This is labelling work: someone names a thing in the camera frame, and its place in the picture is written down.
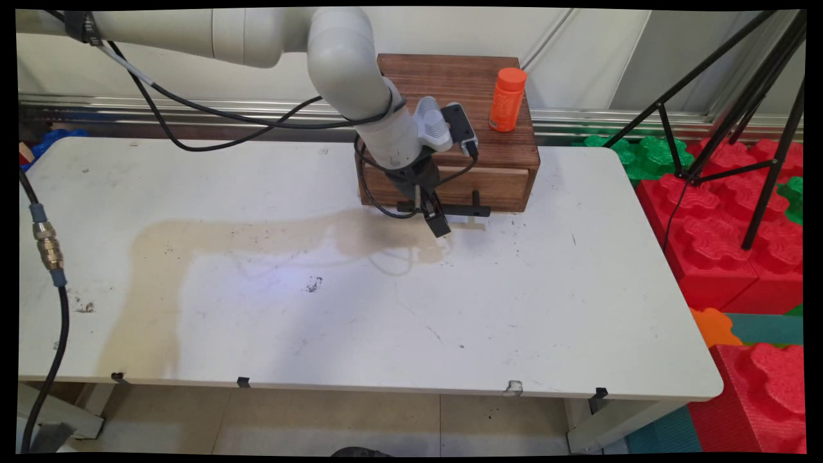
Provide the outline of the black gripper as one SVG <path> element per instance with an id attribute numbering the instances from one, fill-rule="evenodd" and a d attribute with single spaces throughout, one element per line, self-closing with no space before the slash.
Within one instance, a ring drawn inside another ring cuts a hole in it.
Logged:
<path id="1" fill-rule="evenodd" d="M 436 192 L 440 170 L 430 153 L 421 153 L 409 166 L 385 170 L 384 174 L 404 197 L 396 202 L 399 209 L 428 209 L 424 211 L 424 222 L 432 234 L 437 238 L 450 234 L 443 203 Z"/>

